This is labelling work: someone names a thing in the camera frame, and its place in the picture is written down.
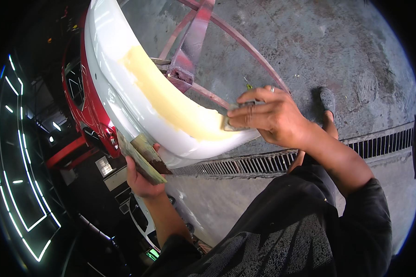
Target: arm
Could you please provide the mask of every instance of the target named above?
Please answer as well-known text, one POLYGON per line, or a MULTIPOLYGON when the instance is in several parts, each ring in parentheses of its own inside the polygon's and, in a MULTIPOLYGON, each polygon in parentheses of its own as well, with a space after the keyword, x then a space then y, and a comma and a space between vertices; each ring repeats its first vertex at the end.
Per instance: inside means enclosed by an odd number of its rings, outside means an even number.
MULTIPOLYGON (((153 145, 159 150, 160 145, 153 145)), ((176 212, 168 196, 165 193, 165 184, 151 185, 145 178, 136 171, 136 164, 129 156, 126 157, 127 183, 133 192, 142 197, 150 211, 156 226, 157 240, 162 248, 171 235, 179 235, 192 243, 188 228, 182 218, 176 212)))
POLYGON ((235 127, 257 128, 269 143, 305 151, 320 163, 345 197, 374 178, 371 169, 351 148, 334 139, 300 113, 291 96, 270 86, 242 94, 238 103, 265 102, 228 112, 235 127))

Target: foot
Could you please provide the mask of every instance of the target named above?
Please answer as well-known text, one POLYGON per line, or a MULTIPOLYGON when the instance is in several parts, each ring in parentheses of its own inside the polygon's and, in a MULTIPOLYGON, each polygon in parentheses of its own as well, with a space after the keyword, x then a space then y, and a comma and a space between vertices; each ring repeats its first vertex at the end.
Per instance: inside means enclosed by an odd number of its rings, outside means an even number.
POLYGON ((334 95, 331 90, 327 89, 325 86, 319 88, 320 91, 320 100, 322 101, 322 105, 325 111, 330 111, 333 114, 334 119, 334 111, 336 104, 334 102, 334 95))

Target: gray floor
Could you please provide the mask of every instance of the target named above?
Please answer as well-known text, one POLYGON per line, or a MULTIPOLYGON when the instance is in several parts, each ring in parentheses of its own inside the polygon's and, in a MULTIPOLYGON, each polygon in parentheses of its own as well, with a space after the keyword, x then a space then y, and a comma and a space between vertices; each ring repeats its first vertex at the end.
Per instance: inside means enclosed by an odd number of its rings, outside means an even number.
MULTIPOLYGON (((381 182, 387 198, 393 228, 393 249, 398 252, 405 240, 416 211, 416 180, 411 152, 398 155, 370 167, 381 182)), ((199 177, 167 176, 166 191, 177 200, 176 209, 194 225, 194 234, 215 246, 231 230, 251 201, 271 179, 215 180, 199 177)), ((345 199, 338 193, 339 216, 345 199)))
MULTIPOLYGON (((131 0, 122 8, 151 57, 159 56, 189 10, 176 0, 157 0, 154 4, 131 0)), ((321 122, 320 100, 315 89, 327 86, 333 90, 340 139, 414 120, 413 72, 393 31, 370 3, 217 0, 214 12, 268 60, 292 91, 306 118, 321 122)), ((172 58, 179 41, 180 37, 168 58, 172 58)), ((196 82, 229 103, 247 89, 247 83, 274 84, 260 64, 213 23, 208 26, 196 82)), ((207 108, 222 109, 194 92, 187 95, 207 108)), ((277 150, 280 147, 258 138, 218 158, 277 150)))

